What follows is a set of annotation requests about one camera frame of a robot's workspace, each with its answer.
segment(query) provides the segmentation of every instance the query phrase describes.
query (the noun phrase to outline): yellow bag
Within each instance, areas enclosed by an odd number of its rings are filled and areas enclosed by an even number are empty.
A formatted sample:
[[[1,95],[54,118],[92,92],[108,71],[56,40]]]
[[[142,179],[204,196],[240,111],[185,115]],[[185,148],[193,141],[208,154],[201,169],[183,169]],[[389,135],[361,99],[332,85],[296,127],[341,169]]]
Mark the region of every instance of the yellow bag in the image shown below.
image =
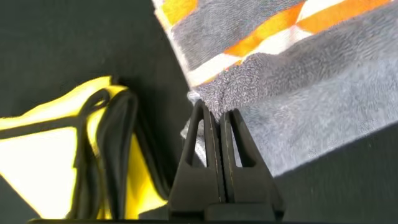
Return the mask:
[[[42,218],[126,218],[165,205],[135,133],[137,100],[110,76],[0,118],[0,175]]]

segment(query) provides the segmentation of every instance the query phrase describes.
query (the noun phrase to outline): terry cloth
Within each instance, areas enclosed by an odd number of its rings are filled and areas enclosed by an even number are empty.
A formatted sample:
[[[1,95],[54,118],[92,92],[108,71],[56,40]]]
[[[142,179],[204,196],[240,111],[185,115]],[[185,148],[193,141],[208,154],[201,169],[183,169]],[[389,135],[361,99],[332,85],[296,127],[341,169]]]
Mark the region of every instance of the terry cloth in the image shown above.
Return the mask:
[[[261,52],[294,43],[391,0],[153,0],[191,87]]]
[[[216,118],[239,108],[280,175],[398,121],[397,11],[392,2],[279,55],[251,55],[195,91]]]

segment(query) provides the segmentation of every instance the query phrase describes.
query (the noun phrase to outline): dark table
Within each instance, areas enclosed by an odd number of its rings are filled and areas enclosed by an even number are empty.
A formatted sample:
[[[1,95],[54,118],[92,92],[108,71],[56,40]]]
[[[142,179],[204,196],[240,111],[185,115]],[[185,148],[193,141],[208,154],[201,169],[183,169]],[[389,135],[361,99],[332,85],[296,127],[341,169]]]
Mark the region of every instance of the dark table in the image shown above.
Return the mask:
[[[0,2],[0,117],[15,116],[113,74],[139,95],[176,167],[190,116],[188,87],[150,0]],[[398,221],[398,127],[277,177],[286,220]],[[0,223],[36,217],[0,178]]]

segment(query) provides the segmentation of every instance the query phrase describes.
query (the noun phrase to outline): orange stripe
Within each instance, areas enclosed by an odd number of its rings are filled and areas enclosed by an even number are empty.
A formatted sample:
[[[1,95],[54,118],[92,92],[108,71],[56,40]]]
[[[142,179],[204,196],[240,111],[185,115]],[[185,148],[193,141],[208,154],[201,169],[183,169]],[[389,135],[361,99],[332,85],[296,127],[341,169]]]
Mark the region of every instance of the orange stripe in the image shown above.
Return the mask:
[[[358,16],[389,2],[391,0],[346,0],[303,19],[297,25],[307,32],[316,34],[339,22]]]
[[[286,9],[270,17],[243,40],[225,50],[224,53],[239,57],[245,56],[266,38],[294,25],[303,5],[304,2],[301,2],[290,9]]]
[[[242,60],[238,60],[237,62],[234,63],[234,65],[241,65],[242,64]]]
[[[173,26],[187,17],[197,8],[197,5],[198,0],[166,0],[162,5],[162,10]]]

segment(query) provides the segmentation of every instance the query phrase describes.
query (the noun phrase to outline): yellow fabric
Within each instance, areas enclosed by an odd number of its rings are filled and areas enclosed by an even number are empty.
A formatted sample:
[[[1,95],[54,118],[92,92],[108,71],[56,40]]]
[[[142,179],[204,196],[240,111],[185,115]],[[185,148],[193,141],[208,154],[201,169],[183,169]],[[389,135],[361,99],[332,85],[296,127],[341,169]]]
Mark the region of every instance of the yellow fabric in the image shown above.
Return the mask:
[[[131,141],[129,171],[126,187],[127,219],[137,219],[138,214],[166,204],[155,189],[135,135]]]
[[[187,17],[198,6],[198,0],[166,0],[162,5],[163,13],[171,25]]]
[[[109,76],[96,78],[22,116],[0,118],[0,130],[75,116],[85,101],[103,88],[111,99],[126,89],[112,85]],[[87,119],[88,139],[97,157],[100,154],[95,136],[105,110],[95,111]],[[165,201],[156,192],[137,139],[132,136],[131,142],[126,218],[137,218],[139,212],[157,208]],[[72,205],[76,147],[76,128],[72,126],[0,139],[0,175],[42,218],[64,218]],[[111,218],[106,202],[98,218]]]

